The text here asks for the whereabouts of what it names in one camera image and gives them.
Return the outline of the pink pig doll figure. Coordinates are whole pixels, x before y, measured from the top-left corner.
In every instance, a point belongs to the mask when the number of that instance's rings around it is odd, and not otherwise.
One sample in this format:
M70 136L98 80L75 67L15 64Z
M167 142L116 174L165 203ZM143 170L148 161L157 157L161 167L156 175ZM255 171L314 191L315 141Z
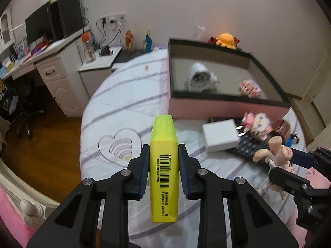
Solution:
M253 161L258 163L259 161L264 160L265 163L269 165L269 170L279 167L285 171L288 171L292 174L295 173L293 166L291 165L290 160L293 157L293 151L290 147L286 147L282 144L281 136L271 137L268 141L269 149L260 149L255 152L253 156ZM258 188L258 193L260 195L265 194L269 189L272 191L278 192L283 200L285 198L284 190L270 180L266 180L265 184Z

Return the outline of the rose gold cylinder case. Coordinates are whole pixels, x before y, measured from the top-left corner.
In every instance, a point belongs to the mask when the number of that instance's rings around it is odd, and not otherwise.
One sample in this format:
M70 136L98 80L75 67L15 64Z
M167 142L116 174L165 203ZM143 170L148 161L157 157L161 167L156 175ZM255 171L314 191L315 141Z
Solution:
M289 136L291 135L291 126L290 124L283 120L279 119L273 124L273 129L271 135L280 136L282 138L282 143L285 144Z

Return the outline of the black tv remote control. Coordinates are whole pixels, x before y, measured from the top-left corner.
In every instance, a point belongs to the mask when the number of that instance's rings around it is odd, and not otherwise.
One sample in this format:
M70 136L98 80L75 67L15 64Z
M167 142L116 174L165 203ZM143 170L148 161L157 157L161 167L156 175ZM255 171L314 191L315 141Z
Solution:
M246 132L240 136L239 144L228 149L227 152L252 161L254 154L260 149L269 149L268 144L257 140L251 133Z

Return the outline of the white charger adapter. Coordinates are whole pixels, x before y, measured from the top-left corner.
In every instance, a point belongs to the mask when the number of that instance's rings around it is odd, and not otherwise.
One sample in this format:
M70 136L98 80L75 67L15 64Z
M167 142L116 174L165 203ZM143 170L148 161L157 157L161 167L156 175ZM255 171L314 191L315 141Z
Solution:
M233 119L206 123L203 125L205 149L207 153L219 152L237 147L240 129Z

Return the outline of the yellow highlighter pen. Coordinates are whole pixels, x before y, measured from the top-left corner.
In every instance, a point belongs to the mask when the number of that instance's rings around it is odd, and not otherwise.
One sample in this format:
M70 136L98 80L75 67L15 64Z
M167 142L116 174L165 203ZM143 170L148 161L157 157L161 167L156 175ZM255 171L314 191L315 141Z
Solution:
M178 216L178 141L170 115L157 115L150 135L150 208L154 223L173 223Z

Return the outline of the pink brick block toy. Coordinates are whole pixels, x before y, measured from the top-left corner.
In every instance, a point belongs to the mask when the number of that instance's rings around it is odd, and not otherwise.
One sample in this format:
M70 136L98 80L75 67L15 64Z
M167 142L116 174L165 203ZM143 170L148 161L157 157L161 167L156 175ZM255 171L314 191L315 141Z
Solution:
M253 80L244 80L239 84L240 94L250 98L258 98L261 94L261 88Z

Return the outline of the white hair dryer toy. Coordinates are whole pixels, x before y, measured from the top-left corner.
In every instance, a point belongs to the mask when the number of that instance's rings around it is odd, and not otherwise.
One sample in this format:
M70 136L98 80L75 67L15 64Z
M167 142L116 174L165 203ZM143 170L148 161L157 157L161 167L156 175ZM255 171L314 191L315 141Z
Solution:
M188 92L214 92L219 84L218 77L203 63L195 62L188 70L185 90Z

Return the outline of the pink white block cat toy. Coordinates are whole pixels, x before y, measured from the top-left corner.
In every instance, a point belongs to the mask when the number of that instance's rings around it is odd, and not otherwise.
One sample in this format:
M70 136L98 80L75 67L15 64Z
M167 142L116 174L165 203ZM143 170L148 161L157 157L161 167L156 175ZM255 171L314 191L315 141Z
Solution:
M265 113L254 114L246 112L243 116L241 125L244 132L251 133L257 140L264 141L268 134L273 130L272 122Z

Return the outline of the dark blue small box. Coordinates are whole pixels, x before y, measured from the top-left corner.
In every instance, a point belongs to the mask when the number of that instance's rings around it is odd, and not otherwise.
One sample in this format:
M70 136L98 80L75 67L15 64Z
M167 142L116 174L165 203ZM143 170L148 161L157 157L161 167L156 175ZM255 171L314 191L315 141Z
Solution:
M235 122L235 124L241 124L241 121L242 121L242 118L221 118L221 117L210 117L208 119L208 122L209 123L212 123L212 122L220 122L220 121L225 121L225 120L231 120L233 119L233 121Z

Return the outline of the pink box with black rim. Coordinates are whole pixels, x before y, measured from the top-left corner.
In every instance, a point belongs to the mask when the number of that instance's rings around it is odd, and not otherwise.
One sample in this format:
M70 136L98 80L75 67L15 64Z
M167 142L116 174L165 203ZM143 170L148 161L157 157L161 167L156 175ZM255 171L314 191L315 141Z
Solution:
M185 90L188 70L195 62L216 74L216 91ZM258 98L240 94L239 84L244 80L260 86ZM168 86L168 113L175 119L240 118L245 112L263 112L278 120L291 106L281 86L253 55L190 40L168 41Z

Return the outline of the low white black cabinet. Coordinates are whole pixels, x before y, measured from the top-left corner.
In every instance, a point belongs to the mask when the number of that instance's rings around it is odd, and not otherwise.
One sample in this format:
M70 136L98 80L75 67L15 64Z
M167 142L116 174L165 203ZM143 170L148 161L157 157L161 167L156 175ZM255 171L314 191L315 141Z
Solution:
M90 97L96 92L105 79L115 70L122 68L128 61L144 54L142 49L128 53L121 47L110 48L111 54L100 56L96 53L96 60L84 63L79 69L79 74Z

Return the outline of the orange octopus plush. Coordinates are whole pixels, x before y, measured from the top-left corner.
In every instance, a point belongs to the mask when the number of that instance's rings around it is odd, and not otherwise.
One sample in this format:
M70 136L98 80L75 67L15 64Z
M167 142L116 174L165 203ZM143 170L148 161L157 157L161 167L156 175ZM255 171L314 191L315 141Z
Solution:
M220 34L215 45L236 50L235 38L230 33Z

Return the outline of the white desk with drawers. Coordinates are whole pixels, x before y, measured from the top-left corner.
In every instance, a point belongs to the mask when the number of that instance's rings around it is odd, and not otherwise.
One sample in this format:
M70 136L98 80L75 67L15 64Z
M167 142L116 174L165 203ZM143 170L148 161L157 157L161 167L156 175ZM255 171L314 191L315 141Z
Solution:
M37 70L46 84L57 105L67 117L83 115L90 96L80 77L79 69L83 66L84 49L81 34L90 31L87 26L67 38L56 41L39 54L15 65L2 77L17 79Z

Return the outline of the orange lid water bottle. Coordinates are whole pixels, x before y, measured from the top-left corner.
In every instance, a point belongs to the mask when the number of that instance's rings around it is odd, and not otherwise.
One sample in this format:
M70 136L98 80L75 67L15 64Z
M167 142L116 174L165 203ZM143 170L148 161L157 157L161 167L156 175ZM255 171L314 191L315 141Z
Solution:
M91 41L90 33L85 32L81 35L81 40L84 47L84 56L87 63L93 62L96 60L95 50L93 43Z

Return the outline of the orange snack bag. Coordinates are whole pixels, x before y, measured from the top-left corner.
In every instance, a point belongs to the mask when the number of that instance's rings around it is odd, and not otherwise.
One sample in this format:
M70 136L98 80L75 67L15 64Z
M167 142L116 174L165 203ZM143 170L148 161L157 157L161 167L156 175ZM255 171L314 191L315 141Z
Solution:
M126 51L128 53L131 53L134 51L134 38L131 30L128 30L125 34L125 46L126 46Z

